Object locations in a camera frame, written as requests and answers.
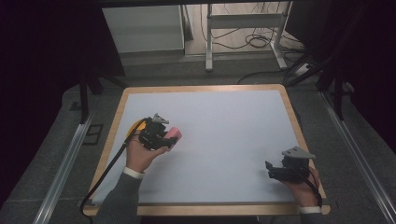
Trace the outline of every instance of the metal frame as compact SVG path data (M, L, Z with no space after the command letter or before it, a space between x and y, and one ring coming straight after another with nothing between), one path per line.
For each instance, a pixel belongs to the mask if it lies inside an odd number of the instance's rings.
M361 176L365 180L368 188L372 192L379 208L385 216L385 219L389 224L396 223L396 208L392 202L392 199L389 197L378 178L376 178L375 173L370 167L368 161L365 159L364 155L361 153L361 149L353 138L353 135L350 133L347 125L344 121L338 118L337 114L332 109L333 104L329 94L320 92L319 95L324 101L327 110L334 121L334 124L336 125L339 133L342 135L346 143L347 148L349 149L350 155L355 161L356 166L361 172Z
M280 69L286 69L286 63L279 51L279 42L285 29L286 20L291 2L286 4L282 13L271 14L240 14L240 15L212 15L211 4L207 4L207 40L206 40L206 64L207 72L213 70L213 50L212 50L212 30L231 29L231 28L258 28L258 27L277 27L274 41L271 41L276 61Z
M79 149L84 140L85 134L90 127L94 114L95 108L91 110L91 113L88 115L85 123L78 125L76 133L64 155L64 159L58 168L58 172L56 173L56 176L49 187L49 191L35 216L35 220L33 221L34 224L49 223L50 217L52 216L56 203L64 189L64 184L69 177L70 171L73 168Z

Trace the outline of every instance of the gray sleeve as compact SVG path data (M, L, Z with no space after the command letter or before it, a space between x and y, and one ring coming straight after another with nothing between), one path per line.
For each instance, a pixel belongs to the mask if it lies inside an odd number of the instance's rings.
M142 179L122 173L117 186L111 190L102 203L93 224L135 224L137 223L137 204Z
M301 224L326 224L330 223L321 213L300 214Z

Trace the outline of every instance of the black cable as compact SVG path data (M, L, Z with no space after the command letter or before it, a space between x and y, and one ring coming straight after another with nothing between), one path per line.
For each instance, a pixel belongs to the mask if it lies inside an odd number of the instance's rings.
M202 22L202 5L200 5L200 17L201 17L201 32L202 32L202 36L203 36L204 40L207 41L207 38L206 38L205 32L204 32L203 22ZM224 34L224 35L220 35L220 36L213 36L213 35L211 35L211 36L214 37L214 38L220 38L220 37L223 37L223 36L225 36L225 35L229 35L229 34L235 32L235 31L237 31L237 30L240 30L240 29L241 29L241 28L232 30L231 32L226 33L226 34ZM257 29L257 28L255 28L255 29L253 30L253 33L252 33L251 35L247 35L247 36L245 37L245 41L246 41L246 44L245 44L245 45L242 45L242 46L239 46L239 47L230 47L230 46L226 46L226 45L220 44L220 43L218 43L218 42L212 42L212 44L214 44L214 45L220 45L220 46L223 46L224 48L227 48L227 49L241 49L241 48L246 47L247 45L250 45L251 47L256 48L256 49L265 48L266 46L268 46L268 45L271 43L272 38L274 37L274 29L272 30L273 32L272 32L270 38L268 38L268 37L266 37L266 36L264 36L264 35L255 35L254 32L256 31L256 29ZM252 43L253 40L264 41L264 44L263 44L262 46L255 45L255 44Z
M240 84L241 84L241 81L242 81L243 79L247 78L247 77L252 77L252 76L255 76L255 75L258 75L258 74L265 74L265 73L281 73L281 72L284 72L284 71L287 71L287 70L288 70L288 69L285 69L285 70L278 70L278 71L262 71L262 72L250 73L250 74L245 75L244 77L239 78L239 80L236 82L236 85L240 85Z
M93 188L88 192L88 194L85 196L85 198L82 200L81 205L79 206L79 212L86 217L87 219L90 220L90 223L92 223L92 217L85 215L84 213L84 204L91 198L93 193L99 188L100 184L103 182L105 179L106 175L110 171L110 169L113 167L113 165L116 163L116 161L119 159L120 155L122 154L123 150L128 146L129 142L131 141L132 137L135 136L137 128L144 122L147 121L147 119L141 119L136 127L131 131L131 133L128 135L128 137L125 139L123 142L122 146L120 147L120 150L117 152L116 156L114 156L113 160L108 164L107 168L105 171L102 173L100 176L99 180L96 182L96 184L93 186Z
M285 47L285 46L279 44L279 51L282 51L282 52L307 53L310 50L307 50L307 49L290 49L288 47Z
M298 65L300 65L304 60L306 60L308 58L309 54L308 52L305 52L294 64L293 66L290 68L290 70L288 71L288 73L285 74L285 76L283 77L283 81L282 81L282 85L287 86L288 85L288 80L289 78L295 73L295 71L297 70Z
M262 10L260 10L260 13L262 14L264 12L264 7L265 7L265 3L262 3Z
M265 4L265 3L263 3L263 4ZM256 8L258 5L259 5L259 3L256 3L256 6L254 6L254 8ZM253 11L254 11L254 8L253 8L253 9L251 9L250 13L253 13Z
M283 38L286 38L286 39L289 39L289 40L292 40L292 41L295 41L295 42L301 43L301 41L298 40L298 39L293 39L293 38L287 37L287 36L285 36L285 35L282 35L282 37L283 37Z
M229 35L229 34L232 34L233 32L235 32L235 31L238 31L238 30L240 30L241 28L237 28L237 29L234 29L234 30L232 30L232 31L230 31L230 32L228 32L228 33L226 33L226 34L224 34L224 35L219 35L219 36L213 36L213 34L211 34L212 35L212 38L221 38L221 37L224 37L225 35Z
M228 14L230 14L230 12L228 11L227 7L225 6L225 3L224 3L224 9L228 12Z
M318 199L318 206L322 207L323 205L323 199L320 195L319 189L318 189L318 183L315 180L314 174L312 174L312 172L309 169L304 168L305 170L307 170L309 172L309 174L312 175L312 177L314 178L314 182L315 182L315 186L314 184L311 183L311 181L308 180L308 178L303 177L298 171L296 171L290 164L288 164L287 162L285 162L289 168L295 173L297 174L297 176L300 177L301 180L303 180L305 182L306 185L308 185L309 188L312 189L312 192L314 193L314 196Z
M269 3L268 3L268 6L267 6L267 13L268 13L268 10L269 10L269 8L270 8L270 6L271 6L271 3L272 3L272 2L269 2Z
M279 10L280 2L277 2L277 8L276 8L276 13Z

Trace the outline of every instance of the black curtain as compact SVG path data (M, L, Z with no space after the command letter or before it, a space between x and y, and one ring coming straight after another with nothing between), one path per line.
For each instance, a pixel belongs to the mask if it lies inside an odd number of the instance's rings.
M352 103L396 152L396 1L371 1L347 44L346 81Z
M39 149L81 74L124 76L102 9L2 1L1 202Z

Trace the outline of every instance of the yellow part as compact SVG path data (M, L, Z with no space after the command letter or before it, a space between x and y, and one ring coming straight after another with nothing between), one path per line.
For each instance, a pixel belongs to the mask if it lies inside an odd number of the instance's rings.
M137 124L138 124L140 121L141 121L141 119L138 120L137 122L135 122L134 125L132 125L132 127L129 129L128 133L126 134L126 137L128 137L129 134L131 134L132 130L133 130L134 128L136 128ZM137 131L141 131L141 130L143 130L144 128L146 128L146 122L145 122L145 121L142 122L142 123L139 125L139 127L136 128L136 130L137 130Z

